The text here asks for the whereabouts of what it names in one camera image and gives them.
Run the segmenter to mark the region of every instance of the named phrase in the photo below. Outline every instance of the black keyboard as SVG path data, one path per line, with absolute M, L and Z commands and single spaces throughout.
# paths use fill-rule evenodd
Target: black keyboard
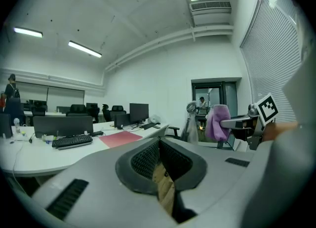
M 143 126 L 141 126 L 140 128 L 147 130 L 149 128 L 152 128 L 153 126 L 155 126 L 156 123 L 148 123 L 148 124 L 144 124 Z
M 72 148 L 72 147 L 77 147 L 77 146 L 85 146 L 89 145 L 92 142 L 92 137 L 87 136 L 87 135 L 81 135 L 81 136 L 76 136 L 73 138 L 63 138 L 63 139 L 57 139 L 53 140 L 53 144 L 51 147 L 55 147 L 58 149 L 67 149 L 67 148 Z

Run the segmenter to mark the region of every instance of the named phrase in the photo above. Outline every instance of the window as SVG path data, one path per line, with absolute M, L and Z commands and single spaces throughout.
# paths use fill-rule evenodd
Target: window
M 277 122 L 296 120 L 282 91 L 301 65 L 294 16 L 291 0 L 258 0 L 240 46 L 250 77 L 252 102 L 272 93 L 279 108 Z

